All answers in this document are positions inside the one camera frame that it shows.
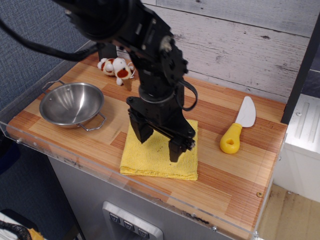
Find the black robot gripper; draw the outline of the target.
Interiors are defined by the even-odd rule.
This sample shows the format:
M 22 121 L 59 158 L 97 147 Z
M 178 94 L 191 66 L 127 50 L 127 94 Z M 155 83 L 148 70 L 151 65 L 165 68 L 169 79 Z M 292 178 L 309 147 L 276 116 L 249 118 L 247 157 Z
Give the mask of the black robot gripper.
M 175 91 L 162 101 L 147 101 L 142 97 L 130 96 L 129 105 L 131 127 L 137 139 L 143 144 L 157 131 L 169 138 L 169 157 L 176 163 L 186 150 L 195 146 L 195 130 L 183 115 L 185 92 Z

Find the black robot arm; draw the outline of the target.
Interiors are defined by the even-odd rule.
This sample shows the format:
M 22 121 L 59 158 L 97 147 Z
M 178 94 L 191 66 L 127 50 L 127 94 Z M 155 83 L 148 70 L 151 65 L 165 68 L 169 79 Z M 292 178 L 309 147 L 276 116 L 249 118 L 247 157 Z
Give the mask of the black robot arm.
M 138 71 L 138 96 L 130 96 L 131 126 L 140 142 L 154 131 L 169 138 L 169 158 L 195 146 L 195 130 L 183 115 L 187 61 L 170 26 L 139 0 L 60 0 L 71 22 L 88 39 L 126 50 Z

